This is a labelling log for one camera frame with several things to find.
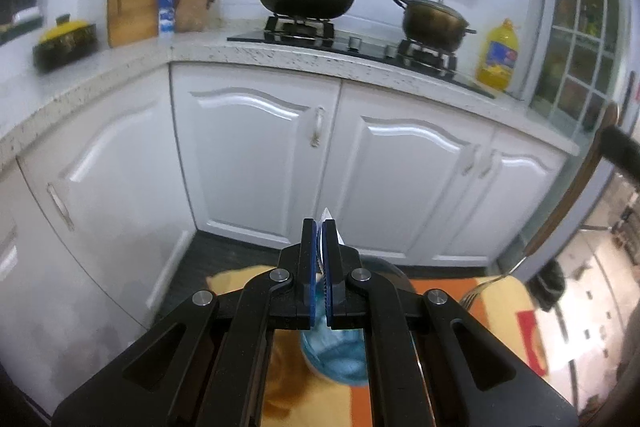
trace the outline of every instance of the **dark floor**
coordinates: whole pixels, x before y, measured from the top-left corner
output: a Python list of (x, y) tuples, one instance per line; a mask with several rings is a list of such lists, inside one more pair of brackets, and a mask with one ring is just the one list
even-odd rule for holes
[[(279, 254), (280, 251), (273, 248), (258, 247), (198, 230), (175, 272), (156, 320), (165, 317), (197, 290), (206, 288), (208, 276), (257, 264), (276, 266)], [(399, 268), (410, 279), (466, 279), (482, 277), (486, 273), (484, 268), (474, 267), (399, 266)]]

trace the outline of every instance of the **white cabinet door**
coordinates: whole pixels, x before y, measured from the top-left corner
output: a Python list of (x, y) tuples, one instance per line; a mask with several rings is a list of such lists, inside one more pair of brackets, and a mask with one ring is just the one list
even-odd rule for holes
[(434, 264), (487, 266), (507, 248), (546, 196), (564, 153), (500, 128), (483, 152), (474, 183), (456, 210)]
[(345, 83), (318, 213), (328, 207), (360, 253), (425, 264), (492, 129), (440, 104)]
[(145, 325), (195, 233), (170, 98), (168, 68), (160, 68), (84, 108), (18, 159), (71, 254)]
[(316, 209), (340, 82), (246, 66), (172, 66), (199, 229), (283, 248)]
[(0, 362), (48, 413), (143, 333), (68, 253), (15, 163), (0, 179), (0, 302)]

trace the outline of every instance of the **gas burner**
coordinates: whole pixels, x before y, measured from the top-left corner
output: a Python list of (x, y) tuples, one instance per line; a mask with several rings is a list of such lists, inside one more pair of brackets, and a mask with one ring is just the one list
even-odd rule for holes
[(299, 41), (301, 44), (331, 46), (334, 36), (334, 25), (329, 21), (273, 15), (264, 27), (264, 39), (267, 42)]
[(440, 76), (453, 76), (458, 66), (458, 58), (453, 53), (434, 50), (407, 39), (398, 45), (397, 57), (407, 66), (433, 68)]

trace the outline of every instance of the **oil bottle label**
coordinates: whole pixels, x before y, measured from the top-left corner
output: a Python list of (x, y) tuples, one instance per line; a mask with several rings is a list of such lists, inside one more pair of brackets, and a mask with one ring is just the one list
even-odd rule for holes
[(489, 44), (489, 51), (486, 53), (485, 68), (498, 66), (513, 70), (518, 59), (518, 52), (510, 47), (500, 44), (500, 42), (492, 41)]

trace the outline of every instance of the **silver pivot bolt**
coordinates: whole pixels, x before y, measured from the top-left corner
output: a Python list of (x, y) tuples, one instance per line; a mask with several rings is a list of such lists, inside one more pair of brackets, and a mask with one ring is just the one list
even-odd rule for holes
[(200, 290), (199, 292), (194, 293), (193, 297), (191, 297), (191, 301), (193, 301), (196, 306), (206, 306), (212, 300), (213, 293), (206, 290)]
[(289, 278), (289, 270), (274, 268), (269, 274), (269, 279), (275, 282), (285, 282)]
[(447, 294), (442, 290), (429, 290), (427, 298), (436, 305), (444, 304), (448, 299)]
[(351, 272), (351, 277), (356, 281), (365, 282), (371, 279), (371, 272), (366, 268), (356, 268)]

